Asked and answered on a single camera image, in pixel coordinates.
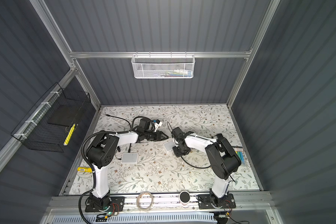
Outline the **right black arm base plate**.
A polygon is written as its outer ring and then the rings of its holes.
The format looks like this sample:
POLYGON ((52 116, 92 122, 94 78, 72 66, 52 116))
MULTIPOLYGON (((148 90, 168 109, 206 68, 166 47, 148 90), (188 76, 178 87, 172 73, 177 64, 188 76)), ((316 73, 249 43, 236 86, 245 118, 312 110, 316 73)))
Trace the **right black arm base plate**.
POLYGON ((235 209, 236 203, 233 194, 226 194, 217 198, 214 194, 199 194, 196 196, 199 209, 235 209))

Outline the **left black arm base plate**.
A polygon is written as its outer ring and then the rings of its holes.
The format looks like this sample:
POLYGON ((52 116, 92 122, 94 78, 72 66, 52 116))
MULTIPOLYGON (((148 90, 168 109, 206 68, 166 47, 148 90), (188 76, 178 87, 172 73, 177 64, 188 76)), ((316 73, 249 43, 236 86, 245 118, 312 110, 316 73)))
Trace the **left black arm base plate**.
POLYGON ((85 212, 108 212, 112 215, 123 211, 125 197, 97 198, 90 195, 85 204, 85 212))

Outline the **white network switch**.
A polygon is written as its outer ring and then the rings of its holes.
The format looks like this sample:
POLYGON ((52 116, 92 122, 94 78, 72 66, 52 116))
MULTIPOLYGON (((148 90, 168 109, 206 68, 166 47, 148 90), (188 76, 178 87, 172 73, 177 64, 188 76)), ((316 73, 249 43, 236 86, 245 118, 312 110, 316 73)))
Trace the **white network switch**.
POLYGON ((164 143, 163 146, 167 152, 170 152, 173 150, 173 147, 175 147, 176 144, 174 143, 174 141, 168 141, 164 143))
POLYGON ((123 153, 121 158, 122 164, 136 164, 138 162, 138 153, 123 153))

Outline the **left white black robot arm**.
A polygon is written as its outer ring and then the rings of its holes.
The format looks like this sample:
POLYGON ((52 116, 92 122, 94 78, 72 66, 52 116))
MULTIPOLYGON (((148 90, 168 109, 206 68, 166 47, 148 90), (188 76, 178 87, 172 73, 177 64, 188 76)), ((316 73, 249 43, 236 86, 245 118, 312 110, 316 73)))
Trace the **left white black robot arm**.
POLYGON ((144 140, 157 142, 167 140, 169 137, 158 128, 162 122, 147 117, 135 117, 128 131, 111 132, 101 130, 84 140, 80 151, 83 159, 93 173, 92 189, 83 193, 89 194, 90 205, 98 211, 117 209, 118 206, 110 199, 110 189, 107 183, 108 165, 115 156, 117 147, 127 144, 142 143, 144 140))

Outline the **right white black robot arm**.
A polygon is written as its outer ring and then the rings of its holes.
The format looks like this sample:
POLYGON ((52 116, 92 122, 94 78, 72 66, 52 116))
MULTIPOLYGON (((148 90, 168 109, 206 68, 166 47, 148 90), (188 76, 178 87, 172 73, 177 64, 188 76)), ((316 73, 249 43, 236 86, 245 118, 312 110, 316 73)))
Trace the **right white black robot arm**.
POLYGON ((215 179, 209 199, 204 199, 203 202, 209 202, 215 208, 221 208, 228 202, 232 203, 232 200, 228 199, 228 186, 233 180, 232 173, 237 172, 242 161, 229 141, 220 133, 216 138, 209 139, 192 131, 184 133, 179 127, 174 128, 171 135, 175 142, 173 152, 176 157, 183 158, 191 149, 204 152, 208 157, 215 179))

